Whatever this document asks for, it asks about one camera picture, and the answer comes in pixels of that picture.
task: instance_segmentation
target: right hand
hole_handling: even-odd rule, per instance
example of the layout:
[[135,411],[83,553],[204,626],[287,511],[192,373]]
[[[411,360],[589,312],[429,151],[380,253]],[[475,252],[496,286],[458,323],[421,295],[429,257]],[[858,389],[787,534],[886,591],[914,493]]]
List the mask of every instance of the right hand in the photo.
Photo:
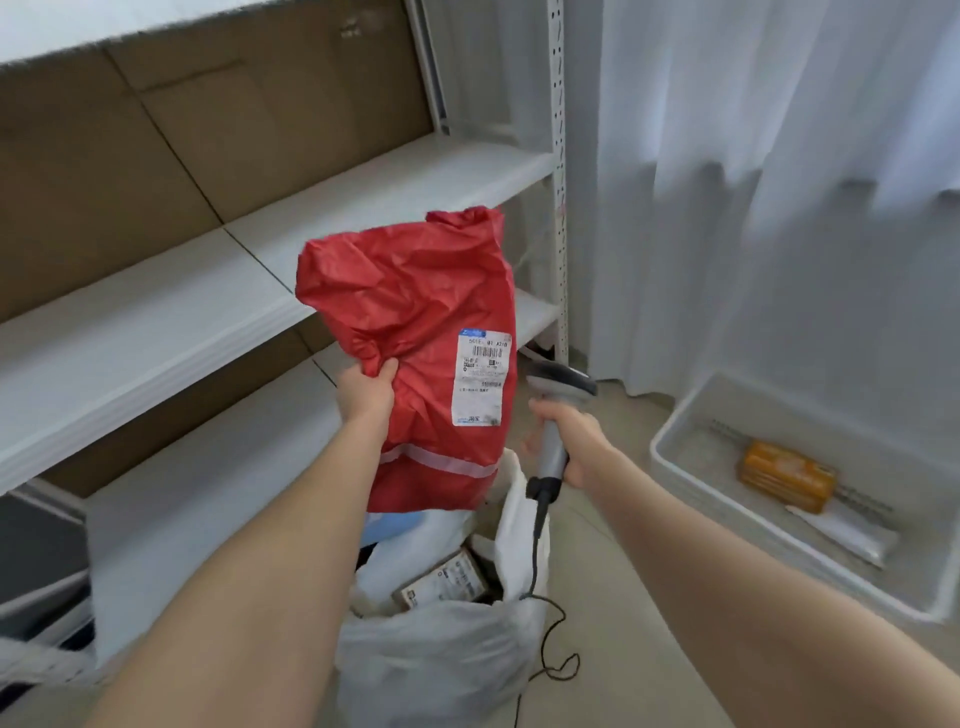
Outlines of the right hand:
[[570,462],[564,471],[564,481],[574,488],[583,488],[589,481],[589,474],[609,456],[613,445],[608,442],[600,423],[593,415],[581,412],[576,407],[550,400],[530,400],[530,409],[540,423],[527,435],[521,446],[525,454],[540,455],[540,442],[543,436],[543,422],[553,420],[560,431]]

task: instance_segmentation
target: cardboard box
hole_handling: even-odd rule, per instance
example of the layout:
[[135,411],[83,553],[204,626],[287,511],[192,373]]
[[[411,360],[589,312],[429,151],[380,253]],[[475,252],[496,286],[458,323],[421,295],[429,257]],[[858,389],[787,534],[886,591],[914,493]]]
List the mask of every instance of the cardboard box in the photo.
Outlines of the cardboard box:
[[0,134],[0,169],[0,321],[218,225],[130,97]]

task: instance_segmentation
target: black cord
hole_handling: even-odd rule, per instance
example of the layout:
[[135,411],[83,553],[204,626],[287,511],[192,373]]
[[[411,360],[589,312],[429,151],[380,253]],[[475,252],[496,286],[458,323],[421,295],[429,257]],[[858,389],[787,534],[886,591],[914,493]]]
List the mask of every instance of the black cord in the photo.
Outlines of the black cord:
[[[550,633],[553,632],[557,627],[563,624],[566,621],[566,610],[560,606],[557,602],[551,599],[548,596],[540,596],[534,594],[534,589],[537,587],[537,551],[540,546],[540,537],[534,537],[534,577],[530,582],[530,591],[523,595],[520,600],[523,599],[536,599],[537,601],[544,601],[547,604],[554,607],[558,612],[560,612],[560,618],[557,619],[553,624],[547,627],[546,632],[543,633],[543,639],[540,640],[540,669],[537,670],[534,674],[530,676],[530,680],[527,682],[533,682],[541,675],[546,675],[548,678],[558,683],[569,682],[577,676],[577,673],[580,672],[580,653],[574,652],[572,655],[567,657],[564,660],[564,663],[559,667],[551,667],[546,663],[546,641],[550,637]],[[569,665],[574,660],[577,661],[576,667],[573,669],[573,672],[568,675],[564,675],[564,670],[566,666]],[[514,715],[514,728],[517,728],[520,722],[520,701],[523,700],[523,693],[516,697],[516,714]]]

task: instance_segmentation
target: reflective stripe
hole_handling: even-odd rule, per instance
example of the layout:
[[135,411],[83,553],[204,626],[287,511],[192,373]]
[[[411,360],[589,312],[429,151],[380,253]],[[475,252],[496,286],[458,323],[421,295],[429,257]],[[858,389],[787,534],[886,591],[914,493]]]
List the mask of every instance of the reflective stripe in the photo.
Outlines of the reflective stripe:
[[457,475],[466,475],[468,477],[477,478],[493,475],[496,473],[496,469],[499,466],[499,463],[493,463],[492,465],[477,465],[476,463],[471,463],[468,460],[460,460],[456,457],[438,455],[436,452],[418,448],[416,445],[411,445],[410,443],[397,445],[395,448],[384,452],[380,455],[380,463],[381,465],[383,463],[392,463],[400,455],[406,455],[414,462],[425,465],[427,468],[433,468],[435,471],[443,471],[444,473],[454,473]]

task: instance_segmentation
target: hand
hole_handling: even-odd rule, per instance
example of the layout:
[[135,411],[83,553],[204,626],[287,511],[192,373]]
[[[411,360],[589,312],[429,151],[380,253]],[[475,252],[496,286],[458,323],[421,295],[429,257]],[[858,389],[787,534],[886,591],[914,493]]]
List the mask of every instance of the hand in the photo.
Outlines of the hand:
[[613,445],[607,441],[600,423],[593,415],[558,401],[530,400],[530,409],[537,415],[540,424],[524,438],[521,446],[523,452],[534,457],[540,455],[543,421],[553,420],[570,456],[564,481],[574,488],[584,488],[589,481],[589,474],[613,451]]
[[364,376],[354,364],[337,381],[337,406],[344,425],[363,422],[382,443],[387,439],[390,413],[394,409],[394,377],[399,362],[387,359],[377,376]]

